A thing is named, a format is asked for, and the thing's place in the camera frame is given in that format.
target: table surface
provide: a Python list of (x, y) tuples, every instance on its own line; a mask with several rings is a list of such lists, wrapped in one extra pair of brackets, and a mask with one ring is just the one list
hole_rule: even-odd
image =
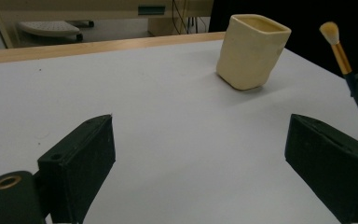
[(81, 122), (112, 114), (117, 162), (85, 223), (339, 223), (284, 148), (291, 114), (358, 140), (345, 81), (285, 49), (263, 87), (236, 91), (215, 73), (223, 36), (0, 50), (0, 175), (35, 173)]

